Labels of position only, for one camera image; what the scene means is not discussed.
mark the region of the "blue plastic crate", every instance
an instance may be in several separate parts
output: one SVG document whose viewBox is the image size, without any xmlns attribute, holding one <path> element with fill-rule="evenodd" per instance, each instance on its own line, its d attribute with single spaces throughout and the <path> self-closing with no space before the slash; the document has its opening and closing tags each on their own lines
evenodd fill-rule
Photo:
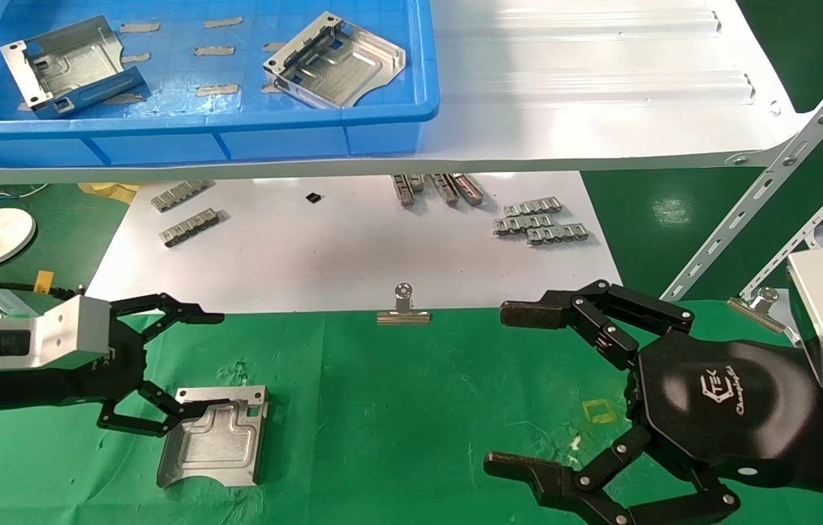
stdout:
<svg viewBox="0 0 823 525">
<path fill-rule="evenodd" d="M 388 86 L 347 109 L 312 109 L 263 93 L 269 42 L 286 42 L 325 10 L 404 47 L 407 65 Z M 157 32 L 118 34 L 137 63 L 144 101 L 97 104 L 68 119 L 38 120 L 0 54 L 0 167 L 151 166 L 414 152 L 437 116 L 437 56 L 429 0 L 0 0 L 0 46 L 104 15 L 161 23 Z M 204 20 L 243 17 L 236 26 Z M 235 46 L 229 56 L 195 47 Z M 195 88 L 237 83 L 228 96 Z"/>
</svg>

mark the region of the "metal clip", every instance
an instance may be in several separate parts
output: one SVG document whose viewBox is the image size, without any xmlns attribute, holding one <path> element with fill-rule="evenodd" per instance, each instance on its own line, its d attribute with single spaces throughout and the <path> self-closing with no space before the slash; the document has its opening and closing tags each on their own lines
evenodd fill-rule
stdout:
<svg viewBox="0 0 823 525">
<path fill-rule="evenodd" d="M 457 192 L 461 194 L 469 206 L 481 205 L 484 193 L 475 184 L 474 180 L 470 179 L 470 176 L 466 173 L 455 173 L 453 174 L 453 183 L 457 188 Z"/>
<path fill-rule="evenodd" d="M 460 197 L 457 196 L 457 189 L 453 186 L 453 177 L 446 173 L 435 173 L 431 175 L 431 182 L 434 182 L 440 198 L 444 199 L 447 206 L 455 206 Z"/>
<path fill-rule="evenodd" d="M 517 203 L 517 205 L 503 206 L 502 211 L 506 217 L 519 217 L 522 215 L 534 215 L 537 213 L 557 213 L 563 209 L 563 203 L 557 197 L 545 197 L 533 201 Z"/>
<path fill-rule="evenodd" d="M 395 287 L 395 309 L 375 314 L 378 324 L 431 324 L 430 312 L 415 312 L 411 303 L 411 285 L 402 282 Z"/>
<path fill-rule="evenodd" d="M 392 175 L 391 183 L 395 186 L 395 196 L 402 206 L 408 207 L 414 204 L 414 193 L 411 192 L 411 183 L 407 175 Z"/>
<path fill-rule="evenodd" d="M 587 229 L 585 229 L 582 223 L 554 224 L 554 226 L 528 230 L 528 244 L 532 246 L 584 241 L 588 238 L 589 232 L 587 232 Z"/>
<path fill-rule="evenodd" d="M 511 236 L 534 228 L 555 226 L 549 215 L 528 215 L 527 217 L 507 217 L 492 222 L 492 233 L 496 236 Z"/>
</svg>

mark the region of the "green mat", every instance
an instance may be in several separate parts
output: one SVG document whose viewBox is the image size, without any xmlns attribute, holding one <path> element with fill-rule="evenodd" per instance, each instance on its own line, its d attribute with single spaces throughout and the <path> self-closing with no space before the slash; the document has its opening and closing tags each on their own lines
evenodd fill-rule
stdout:
<svg viewBox="0 0 823 525">
<path fill-rule="evenodd" d="M 688 306 L 694 335 L 777 341 L 723 303 Z M 495 310 L 435 312 L 430 327 L 379 327 L 369 312 L 174 326 L 146 376 L 170 392 L 267 385 L 261 485 L 159 489 L 162 440 L 101 431 L 98 405 L 1 412 L 1 525 L 580 523 L 483 474 L 482 458 L 581 465 L 628 426 L 624 373 L 574 333 L 505 328 Z M 135 401 L 121 412 L 154 416 Z M 728 483 L 742 509 L 727 523 L 823 522 L 821 494 Z M 691 491 L 648 458 L 611 487 L 625 505 Z"/>
</svg>

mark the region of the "yellow label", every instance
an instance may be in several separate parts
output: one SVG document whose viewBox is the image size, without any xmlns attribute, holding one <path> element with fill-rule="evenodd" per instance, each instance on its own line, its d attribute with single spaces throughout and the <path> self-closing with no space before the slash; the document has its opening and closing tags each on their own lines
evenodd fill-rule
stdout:
<svg viewBox="0 0 823 525">
<path fill-rule="evenodd" d="M 51 288 L 52 279 L 54 278 L 54 272 L 48 272 L 47 270 L 39 270 L 39 275 L 35 276 L 35 286 L 32 287 L 32 292 L 44 293 L 44 295 L 48 295 L 48 289 Z"/>
</svg>

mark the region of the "sheet metal cutout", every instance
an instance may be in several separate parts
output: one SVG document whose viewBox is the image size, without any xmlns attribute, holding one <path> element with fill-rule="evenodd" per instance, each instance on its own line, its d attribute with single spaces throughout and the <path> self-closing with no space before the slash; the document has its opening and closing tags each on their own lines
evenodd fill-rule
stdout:
<svg viewBox="0 0 823 525">
<path fill-rule="evenodd" d="M 178 389 L 179 403 L 229 399 L 165 436 L 158 463 L 161 488 L 187 478 L 214 479 L 223 486 L 255 486 L 262 453 L 262 423 L 268 417 L 265 386 Z"/>
</svg>

